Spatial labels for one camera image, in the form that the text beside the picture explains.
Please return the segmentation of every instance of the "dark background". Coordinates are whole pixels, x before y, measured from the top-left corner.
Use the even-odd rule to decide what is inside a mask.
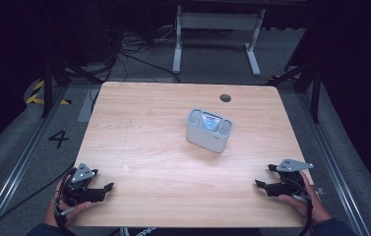
[[[289,65],[321,65],[323,84],[371,173],[371,1],[328,2],[329,10],[318,14],[305,9],[272,9],[267,11],[263,27],[309,26]],[[108,40],[123,30],[152,38],[155,29],[173,23],[175,15],[164,13],[174,13],[174,9],[0,0],[0,133],[26,108],[23,95],[42,75],[48,55],[62,56],[80,66],[103,60],[110,53]]]

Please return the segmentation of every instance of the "table top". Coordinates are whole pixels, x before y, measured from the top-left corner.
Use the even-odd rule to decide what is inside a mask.
[[[222,153],[186,140],[197,107],[233,122]],[[301,227],[295,209],[255,185],[278,183],[268,164],[286,157],[305,161],[275,88],[107,82],[76,166],[99,170],[90,188],[114,188],[73,225]]]

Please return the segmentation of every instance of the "hand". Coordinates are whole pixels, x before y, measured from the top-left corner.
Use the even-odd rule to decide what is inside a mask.
[[[301,171],[299,172],[301,173],[302,178],[304,179],[305,189],[307,190],[307,193],[311,196],[311,201],[313,204],[313,213],[312,213],[313,225],[332,218],[329,212],[321,204],[320,199],[318,198],[313,187],[311,187],[311,184],[308,181],[307,176],[305,176],[305,174],[302,173]],[[278,199],[284,202],[285,204],[293,206],[296,210],[298,210],[300,214],[302,214],[304,217],[307,217],[307,204],[306,203],[301,202],[293,198],[292,196],[288,196],[288,195],[279,195]]]
[[[56,190],[55,190],[55,196],[51,199],[49,207],[47,208],[46,217],[44,218],[44,223],[45,224],[55,226],[55,227],[58,227],[58,225],[56,223],[56,220],[54,218],[53,213],[54,213],[54,206],[55,206],[57,193],[59,191],[59,188],[60,188],[61,184],[62,184],[62,181],[57,184]],[[65,204],[65,202],[63,202],[62,200],[60,201],[59,204],[60,204],[59,207],[62,210],[66,210],[66,209],[70,208],[70,206]],[[81,213],[84,210],[86,210],[87,208],[91,207],[92,205],[93,205],[93,203],[91,203],[91,202],[84,202],[82,204],[79,204],[79,205],[75,206],[74,210],[72,210],[72,211],[70,211],[69,213],[66,214],[66,218],[68,219],[68,222],[71,221],[73,218],[75,218],[75,216],[77,216],[79,213]]]

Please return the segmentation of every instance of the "gray carpet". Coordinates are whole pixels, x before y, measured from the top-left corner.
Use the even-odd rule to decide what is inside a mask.
[[[228,84],[228,85],[262,85],[273,75],[284,73],[288,58],[296,46],[303,30],[262,30],[255,47],[261,77],[253,77],[249,67],[243,44],[247,42],[250,33],[234,31],[229,36],[218,36],[204,31],[186,33],[183,42],[181,73],[178,75],[181,83],[196,84]],[[155,45],[145,52],[132,56],[159,67],[171,70],[174,43],[168,41]],[[151,67],[142,62],[123,55],[113,67],[110,81],[142,81],[172,83],[174,77],[161,69]],[[33,85],[28,88],[26,97],[31,93]],[[301,150],[308,162],[315,168],[311,170],[316,187],[322,187],[326,194],[321,196],[323,204],[333,216],[350,224],[343,201],[340,200],[336,184],[331,178],[323,151],[313,128],[301,107],[299,95],[291,89],[293,81],[287,81],[278,86],[286,112],[294,129]],[[23,178],[16,183],[16,191],[9,202],[9,208],[20,202],[46,183],[64,171],[77,157],[88,121],[91,115],[91,105],[99,86],[93,86],[84,79],[75,79],[65,92],[64,98],[71,99],[70,105],[57,105],[57,109],[34,149],[28,168]],[[6,184],[14,166],[30,142],[37,124],[41,121],[42,105],[29,104],[10,126],[0,135],[0,192]],[[340,171],[363,216],[371,235],[371,176],[360,160],[346,135],[340,119],[334,110],[327,94],[323,90],[319,109],[320,128],[335,155]],[[59,131],[66,131],[69,141],[58,143],[48,138]],[[0,235],[25,235],[32,227],[40,223],[53,188],[47,188],[28,203],[20,206],[10,215],[0,221]],[[109,235],[115,228],[75,228],[78,235]],[[261,229],[265,236],[297,235],[297,228]]]

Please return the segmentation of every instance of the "small gray box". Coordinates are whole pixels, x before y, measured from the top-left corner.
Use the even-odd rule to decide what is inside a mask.
[[[186,139],[203,148],[220,153],[225,149],[232,130],[233,123],[229,119],[196,108],[188,115]]]

